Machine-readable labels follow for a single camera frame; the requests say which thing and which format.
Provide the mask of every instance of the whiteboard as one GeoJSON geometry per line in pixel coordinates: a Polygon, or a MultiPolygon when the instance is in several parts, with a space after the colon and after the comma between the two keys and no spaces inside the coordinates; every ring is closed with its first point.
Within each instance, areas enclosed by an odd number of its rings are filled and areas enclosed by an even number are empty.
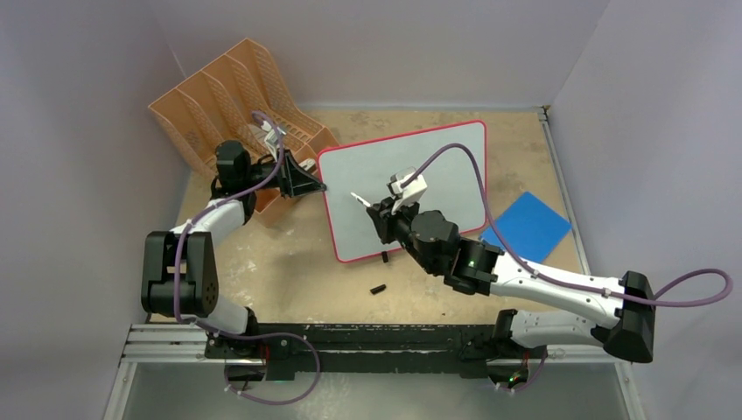
{"type": "MultiPolygon", "coordinates": [[[[359,194],[371,204],[378,203],[390,195],[387,183],[392,175],[411,166],[420,167],[450,143],[461,143],[472,151],[480,175],[486,180],[487,127],[482,121],[343,145],[319,154],[319,175],[327,185],[327,218],[339,261],[350,263],[400,248],[397,242],[383,245],[379,241],[366,208],[350,193],[359,194]]],[[[462,233],[484,226],[480,189],[472,164],[462,150],[447,150],[423,175],[428,190],[420,199],[420,212],[440,210],[462,233]]]]}

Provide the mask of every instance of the blue square mat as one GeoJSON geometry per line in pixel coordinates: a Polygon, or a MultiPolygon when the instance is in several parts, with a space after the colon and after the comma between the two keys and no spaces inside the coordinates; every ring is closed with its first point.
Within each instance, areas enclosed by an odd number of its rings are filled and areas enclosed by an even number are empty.
{"type": "MultiPolygon", "coordinates": [[[[542,263],[572,229],[568,220],[530,192],[524,192],[494,223],[513,250],[534,263],[542,263]]],[[[491,227],[479,239],[504,249],[491,227]]]]}

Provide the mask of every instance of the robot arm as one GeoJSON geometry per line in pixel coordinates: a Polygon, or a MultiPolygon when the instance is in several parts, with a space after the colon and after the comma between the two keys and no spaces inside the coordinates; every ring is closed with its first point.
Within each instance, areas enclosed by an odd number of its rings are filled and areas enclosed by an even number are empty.
{"type": "Polygon", "coordinates": [[[438,210],[420,213],[417,202],[427,185],[422,176],[404,188],[414,169],[392,177],[391,196],[366,206],[382,243],[397,241],[417,263],[455,291],[473,295],[508,296],[533,300],[561,311],[531,313],[502,311],[495,339],[513,353],[549,344],[583,344],[603,347],[627,361],[650,362],[653,358],[655,310],[614,297],[614,292],[651,298],[647,278],[628,271],[623,277],[586,276],[534,262],[539,273],[572,284],[600,288],[599,295],[567,289],[533,276],[500,248],[461,237],[459,227],[438,210]]]}
{"type": "MultiPolygon", "coordinates": [[[[270,132],[265,142],[277,158],[275,136],[270,132]]],[[[207,207],[227,200],[229,196],[263,182],[275,167],[275,161],[253,164],[250,156],[235,140],[227,140],[216,149],[217,177],[211,184],[211,199],[207,207]]],[[[283,154],[278,174],[263,189],[278,188],[283,197],[301,197],[326,189],[325,184],[309,173],[311,159],[298,164],[289,150],[283,154]]],[[[210,326],[233,334],[249,333],[256,324],[255,316],[219,293],[214,250],[237,228],[247,223],[256,207],[253,192],[234,199],[200,219],[185,238],[185,266],[175,263],[175,247],[186,224],[170,231],[152,232],[144,245],[142,306],[150,313],[173,316],[173,273],[181,271],[181,312],[188,318],[205,320],[210,326]]]]}

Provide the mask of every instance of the wooden table surface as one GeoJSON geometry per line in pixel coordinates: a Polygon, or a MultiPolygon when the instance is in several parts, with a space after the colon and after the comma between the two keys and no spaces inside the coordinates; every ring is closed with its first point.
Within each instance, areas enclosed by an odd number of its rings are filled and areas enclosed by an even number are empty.
{"type": "MultiPolygon", "coordinates": [[[[342,144],[480,119],[487,126],[488,198],[494,216],[525,191],[565,215],[536,113],[315,110],[307,114],[329,127],[342,144]]],[[[192,175],[178,223],[201,210],[208,197],[208,182],[192,175]]],[[[484,324],[493,323],[501,309],[549,309],[512,297],[457,293],[443,285],[442,277],[426,275],[405,253],[390,255],[387,264],[381,258],[338,262],[321,194],[301,199],[272,228],[254,221],[237,230],[216,250],[216,262],[220,292],[250,306],[260,322],[484,324]],[[379,284],[387,289],[372,295],[368,290],[379,284]]],[[[571,235],[545,263],[580,271],[571,235]]]]}

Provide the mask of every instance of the white wall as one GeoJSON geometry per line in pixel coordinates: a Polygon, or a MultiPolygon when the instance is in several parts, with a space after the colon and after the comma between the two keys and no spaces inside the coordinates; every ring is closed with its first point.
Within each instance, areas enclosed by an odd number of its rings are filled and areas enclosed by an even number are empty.
{"type": "Polygon", "coordinates": [[[101,418],[184,188],[146,109],[180,80],[144,0],[0,0],[0,417],[101,418]]]}
{"type": "Polygon", "coordinates": [[[552,103],[608,0],[150,0],[186,74],[243,38],[312,106],[552,103]]]}
{"type": "MultiPolygon", "coordinates": [[[[739,1],[609,3],[550,112],[593,271],[642,271],[655,290],[709,266],[740,279],[741,39],[739,1]]],[[[655,362],[636,367],[651,415],[742,416],[740,319],[739,292],[658,311],[655,362]]]]}

